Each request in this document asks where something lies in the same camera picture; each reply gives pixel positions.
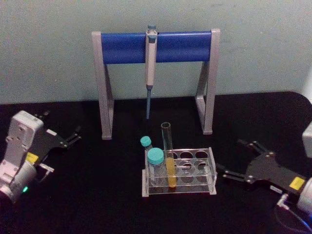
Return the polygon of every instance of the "test tube rack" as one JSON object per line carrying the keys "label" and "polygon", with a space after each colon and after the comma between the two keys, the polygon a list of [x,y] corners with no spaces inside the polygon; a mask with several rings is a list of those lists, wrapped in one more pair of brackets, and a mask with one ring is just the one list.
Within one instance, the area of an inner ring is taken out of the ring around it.
{"label": "test tube rack", "polygon": [[174,154],[176,187],[168,184],[167,170],[159,178],[157,186],[151,183],[145,150],[145,169],[142,170],[142,197],[156,194],[209,193],[216,194],[215,182],[217,172],[211,147],[208,149],[171,150]]}

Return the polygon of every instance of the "robotic arm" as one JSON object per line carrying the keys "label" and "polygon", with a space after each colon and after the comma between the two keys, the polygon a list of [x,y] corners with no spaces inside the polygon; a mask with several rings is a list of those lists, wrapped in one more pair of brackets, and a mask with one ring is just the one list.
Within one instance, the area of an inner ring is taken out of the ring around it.
{"label": "robotic arm", "polygon": [[265,184],[271,190],[288,196],[297,201],[297,207],[308,214],[312,214],[312,178],[309,180],[296,172],[279,165],[275,160],[275,152],[267,150],[257,141],[238,143],[248,147],[258,155],[248,165],[245,174],[227,170],[217,164],[217,168],[224,172],[223,178],[244,182],[248,186]]}
{"label": "robotic arm", "polygon": [[77,140],[79,129],[67,139],[63,139],[50,129],[44,129],[43,122],[25,111],[12,117],[6,138],[7,148],[0,163],[0,208],[4,204],[14,204],[38,175],[38,169],[46,171],[43,179],[53,168],[43,164],[53,148],[67,149]]}

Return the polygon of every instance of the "yellow liquid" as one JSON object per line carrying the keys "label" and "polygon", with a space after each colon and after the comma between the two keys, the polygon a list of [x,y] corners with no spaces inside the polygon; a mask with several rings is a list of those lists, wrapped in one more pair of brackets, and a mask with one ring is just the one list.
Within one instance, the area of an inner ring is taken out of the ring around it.
{"label": "yellow liquid", "polygon": [[176,169],[175,169],[175,161],[172,157],[166,158],[166,166],[168,172],[168,183],[169,187],[176,187]]}

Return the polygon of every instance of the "pipette tip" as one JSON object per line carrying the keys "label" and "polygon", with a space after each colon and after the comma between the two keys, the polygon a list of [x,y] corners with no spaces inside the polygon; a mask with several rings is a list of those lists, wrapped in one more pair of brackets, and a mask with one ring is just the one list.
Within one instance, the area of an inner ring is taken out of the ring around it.
{"label": "pipette tip", "polygon": [[151,90],[147,90],[146,119],[150,118],[150,108],[151,108]]}

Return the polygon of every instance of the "gray stand leg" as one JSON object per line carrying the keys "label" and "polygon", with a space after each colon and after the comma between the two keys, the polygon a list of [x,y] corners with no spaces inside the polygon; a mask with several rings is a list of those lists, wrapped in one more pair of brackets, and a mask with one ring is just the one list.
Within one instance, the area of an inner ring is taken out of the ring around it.
{"label": "gray stand leg", "polygon": [[107,66],[103,62],[101,32],[92,32],[94,66],[96,71],[98,103],[102,125],[102,139],[112,139],[114,99]]}
{"label": "gray stand leg", "polygon": [[[220,29],[212,29],[211,33],[210,59],[209,62],[203,62],[202,64],[195,96],[199,119],[204,135],[213,133],[212,125],[215,105],[216,75],[219,60]],[[205,103],[204,92],[206,84],[207,91]]]}

